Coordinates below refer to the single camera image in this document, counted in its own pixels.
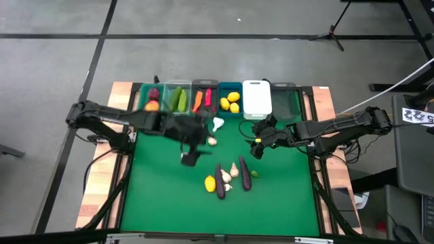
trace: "green lime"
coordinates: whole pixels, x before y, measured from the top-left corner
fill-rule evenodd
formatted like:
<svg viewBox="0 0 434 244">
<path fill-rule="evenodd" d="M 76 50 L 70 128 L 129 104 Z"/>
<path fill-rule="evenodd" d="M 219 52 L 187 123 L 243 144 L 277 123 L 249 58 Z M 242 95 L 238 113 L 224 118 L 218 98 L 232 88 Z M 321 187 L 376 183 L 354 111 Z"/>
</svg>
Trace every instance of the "green lime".
<svg viewBox="0 0 434 244">
<path fill-rule="evenodd" d="M 252 172 L 250 172 L 250 174 L 255 178 L 259 177 L 258 172 L 254 171 L 254 170 L 252 170 Z"/>
</svg>

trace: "carrot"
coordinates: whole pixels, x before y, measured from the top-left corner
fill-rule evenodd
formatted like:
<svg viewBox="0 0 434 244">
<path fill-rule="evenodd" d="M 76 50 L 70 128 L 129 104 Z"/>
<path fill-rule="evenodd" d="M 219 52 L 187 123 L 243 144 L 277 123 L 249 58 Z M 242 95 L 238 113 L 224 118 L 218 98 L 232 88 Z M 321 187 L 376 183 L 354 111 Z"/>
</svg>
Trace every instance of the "carrot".
<svg viewBox="0 0 434 244">
<path fill-rule="evenodd" d="M 195 98 L 195 105 L 193 107 L 193 112 L 197 112 L 197 110 L 199 109 L 199 107 L 201 106 L 202 103 L 202 96 L 203 96 L 203 92 L 202 91 L 198 91 L 196 93 L 196 98 Z"/>
</svg>

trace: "wooden table frame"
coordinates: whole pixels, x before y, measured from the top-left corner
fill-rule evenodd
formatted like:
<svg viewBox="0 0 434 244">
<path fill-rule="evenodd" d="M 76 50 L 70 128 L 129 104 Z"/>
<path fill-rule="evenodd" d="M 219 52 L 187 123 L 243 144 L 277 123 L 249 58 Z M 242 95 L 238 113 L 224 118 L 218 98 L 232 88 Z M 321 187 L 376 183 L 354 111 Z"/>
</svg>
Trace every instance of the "wooden table frame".
<svg viewBox="0 0 434 244">
<path fill-rule="evenodd" d="M 129 104 L 130 94 L 132 93 L 133 87 L 135 87 L 134 89 L 137 89 L 137 85 L 133 84 L 134 83 L 132 82 L 114 82 L 110 98 L 108 99 L 108 106 L 124 110 L 127 110 L 128 107 L 134 109 L 137 105 L 138 97 L 135 97 L 133 104 Z M 332 97 L 328 87 L 303 87 L 302 89 L 304 91 L 304 105 L 306 108 L 307 119 L 317 119 L 318 121 L 323 121 L 326 119 L 333 119 L 335 117 Z M 122 125 L 115 125 L 112 123 L 107 123 L 107 125 L 112 127 L 115 131 L 123 130 Z M 109 149 L 110 146 L 108 143 L 97 145 L 94 158 L 98 157 L 102 153 L 105 153 Z M 336 150 L 334 154 L 344 159 L 344 153 L 341 150 Z M 118 163 L 118 168 L 115 167 L 117 160 L 120 161 L 120 163 Z M 76 223 L 77 228 L 86 225 L 92 219 L 92 216 L 94 216 L 94 214 L 96 214 L 96 212 L 101 208 L 102 204 L 107 199 L 109 192 L 111 189 L 113 189 L 115 182 L 119 181 L 123 175 L 127 160 L 127 156 L 118 157 L 115 153 L 109 153 L 105 157 L 101 158 L 101 160 L 94 163 L 89 172 L 85 194 L 83 196 L 79 210 Z M 353 190 L 351 188 L 347 164 L 336 157 L 331 157 L 327 159 L 326 162 L 315 160 L 315 167 L 317 169 L 321 169 L 321 165 L 325 165 L 325 170 L 323 170 L 323 172 L 325 172 L 328 177 L 323 177 L 322 172 L 318 172 L 317 174 L 321 183 L 323 183 L 325 180 L 325 189 L 330 191 L 331 188 L 348 188 L 353 206 L 355 208 Z M 114 228 L 118 224 L 116 220 L 117 215 L 120 213 L 119 201 L 121 199 L 121 194 L 119 194 L 116 201 L 113 203 L 113 206 L 111 207 L 110 218 L 101 221 L 101 223 L 98 225 L 98 228 L 101 228 L 102 226 L 104 226 L 104 228 Z M 337 227 L 336 222 L 330 218 L 327 206 L 323 200 L 321 199 L 320 201 L 322 216 L 319 217 L 324 223 L 323 231 L 325 233 L 336 234 L 339 232 L 340 234 L 343 234 L 343 231 Z M 360 227 L 355 228 L 355 230 L 361 233 Z"/>
</svg>

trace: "tripod stand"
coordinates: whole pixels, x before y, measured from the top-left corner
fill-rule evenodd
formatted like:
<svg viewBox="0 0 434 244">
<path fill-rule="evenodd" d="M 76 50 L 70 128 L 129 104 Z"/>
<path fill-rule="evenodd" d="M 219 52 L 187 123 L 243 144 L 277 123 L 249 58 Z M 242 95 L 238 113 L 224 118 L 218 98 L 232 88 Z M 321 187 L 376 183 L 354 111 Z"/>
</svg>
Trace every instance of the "tripod stand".
<svg viewBox="0 0 434 244">
<path fill-rule="evenodd" d="M 340 20 L 342 20 L 342 17 L 344 16 L 344 14 L 347 11 L 348 7 L 350 6 L 351 2 L 352 1 L 348 1 L 347 6 L 345 6 L 344 11 L 339 16 L 338 21 L 336 21 L 336 23 L 334 25 L 330 26 L 330 30 L 328 32 L 317 35 L 317 36 L 309 39 L 309 41 L 314 41 L 314 40 L 318 40 L 318 39 L 333 39 L 336 42 L 336 44 L 338 45 L 339 50 L 343 52 L 344 47 L 340 44 L 339 40 L 336 38 L 336 35 L 334 34 L 334 30 L 338 26 Z"/>
</svg>

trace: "concrete floor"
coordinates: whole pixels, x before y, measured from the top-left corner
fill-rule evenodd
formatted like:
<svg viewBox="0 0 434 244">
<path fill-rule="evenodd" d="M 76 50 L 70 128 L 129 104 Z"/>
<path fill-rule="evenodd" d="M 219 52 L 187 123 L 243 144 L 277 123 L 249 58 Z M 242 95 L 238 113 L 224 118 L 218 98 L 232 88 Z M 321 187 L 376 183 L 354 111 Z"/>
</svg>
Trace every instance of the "concrete floor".
<svg viewBox="0 0 434 244">
<path fill-rule="evenodd" d="M 4 0 L 0 33 L 101 31 L 109 0 Z M 344 4 L 333 0 L 118 2 L 109 33 L 307 34 L 326 31 Z M 398 4 L 354 3 L 336 32 L 411 35 Z M 97 40 L 0 39 L 0 143 L 26 151 L 0 158 L 0 235 L 29 233 L 60 145 L 64 118 L 83 85 Z M 396 83 L 426 62 L 415 41 L 106 40 L 89 99 L 108 101 L 113 81 L 266 77 L 329 86 L 336 112 L 374 93 L 369 83 Z M 391 110 L 391 94 L 368 105 Z M 372 137 L 361 139 L 364 147 Z M 372 174 L 395 166 L 393 136 L 370 147 L 351 169 Z M 47 231 L 72 230 L 85 166 L 94 146 L 75 140 Z"/>
</svg>

